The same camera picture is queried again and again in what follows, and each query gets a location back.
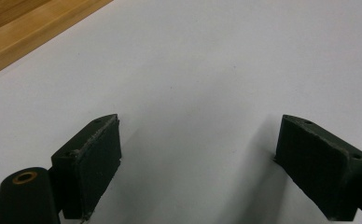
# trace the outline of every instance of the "white table surface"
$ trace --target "white table surface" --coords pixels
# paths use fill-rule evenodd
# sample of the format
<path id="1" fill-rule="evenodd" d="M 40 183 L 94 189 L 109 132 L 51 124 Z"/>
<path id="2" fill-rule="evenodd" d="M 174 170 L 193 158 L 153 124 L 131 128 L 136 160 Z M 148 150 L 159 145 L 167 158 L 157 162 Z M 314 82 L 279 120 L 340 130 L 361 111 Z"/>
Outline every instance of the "white table surface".
<path id="1" fill-rule="evenodd" d="M 112 2 L 0 72 L 0 183 L 112 113 L 90 223 L 329 223 L 271 158 L 283 114 L 362 150 L 362 1 Z"/>

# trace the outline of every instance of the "screw hole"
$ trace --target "screw hole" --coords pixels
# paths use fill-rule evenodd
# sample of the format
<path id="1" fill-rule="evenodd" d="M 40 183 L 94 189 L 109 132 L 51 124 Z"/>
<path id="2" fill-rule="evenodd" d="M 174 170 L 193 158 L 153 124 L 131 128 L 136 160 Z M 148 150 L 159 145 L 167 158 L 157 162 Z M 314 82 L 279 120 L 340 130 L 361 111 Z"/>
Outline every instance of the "screw hole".
<path id="1" fill-rule="evenodd" d="M 27 182 L 30 182 L 32 180 L 34 180 L 37 176 L 36 172 L 24 172 L 22 174 L 19 174 L 17 176 L 15 176 L 12 180 L 12 182 L 16 185 L 21 185 L 21 184 L 25 184 Z"/>
<path id="2" fill-rule="evenodd" d="M 359 159 L 361 159 L 362 157 L 361 157 L 360 155 L 358 155 L 358 154 L 353 154 L 353 158 L 359 160 Z"/>

